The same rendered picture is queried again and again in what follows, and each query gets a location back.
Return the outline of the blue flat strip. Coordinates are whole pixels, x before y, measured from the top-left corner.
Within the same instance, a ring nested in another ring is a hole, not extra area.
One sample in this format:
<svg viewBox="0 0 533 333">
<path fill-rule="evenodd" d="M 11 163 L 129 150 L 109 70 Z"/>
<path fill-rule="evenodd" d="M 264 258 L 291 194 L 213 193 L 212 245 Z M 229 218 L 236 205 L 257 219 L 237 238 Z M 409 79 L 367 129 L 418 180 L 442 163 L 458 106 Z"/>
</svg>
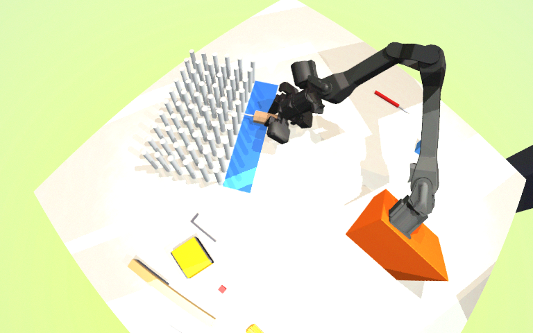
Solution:
<svg viewBox="0 0 533 333">
<path fill-rule="evenodd" d="M 255 81 L 245 113 L 254 115 L 256 110 L 268 112 L 277 90 L 278 85 Z M 266 126 L 253 123 L 253 117 L 244 115 L 223 187 L 251 192 L 266 131 Z"/>
</svg>

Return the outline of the yellow rectangular box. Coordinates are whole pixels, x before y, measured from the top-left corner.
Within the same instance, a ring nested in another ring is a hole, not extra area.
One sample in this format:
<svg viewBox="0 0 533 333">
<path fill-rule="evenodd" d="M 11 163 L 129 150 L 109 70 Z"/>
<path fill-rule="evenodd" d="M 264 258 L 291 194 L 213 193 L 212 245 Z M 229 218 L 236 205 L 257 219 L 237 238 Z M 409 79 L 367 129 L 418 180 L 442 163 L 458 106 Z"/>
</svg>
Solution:
<svg viewBox="0 0 533 333">
<path fill-rule="evenodd" d="M 214 263 L 197 237 L 170 252 L 186 279 L 190 279 Z"/>
</svg>

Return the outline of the red-handled screwdriver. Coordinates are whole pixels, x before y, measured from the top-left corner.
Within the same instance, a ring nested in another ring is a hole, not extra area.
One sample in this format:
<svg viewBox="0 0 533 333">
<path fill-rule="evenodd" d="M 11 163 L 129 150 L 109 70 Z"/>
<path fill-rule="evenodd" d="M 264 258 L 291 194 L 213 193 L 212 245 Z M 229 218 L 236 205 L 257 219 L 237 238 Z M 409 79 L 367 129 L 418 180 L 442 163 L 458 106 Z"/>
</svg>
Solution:
<svg viewBox="0 0 533 333">
<path fill-rule="evenodd" d="M 405 109 L 403 109 L 402 107 L 400 107 L 399 104 L 397 104 L 396 102 L 392 101 L 391 99 L 387 98 L 384 94 L 381 94 L 379 93 L 378 91 L 375 91 L 374 94 L 378 95 L 379 97 L 381 97 L 382 99 L 384 99 L 385 101 L 389 102 L 390 104 L 396 106 L 397 108 L 400 108 L 401 110 L 404 110 L 406 113 L 409 113 L 408 111 L 406 111 Z"/>
</svg>

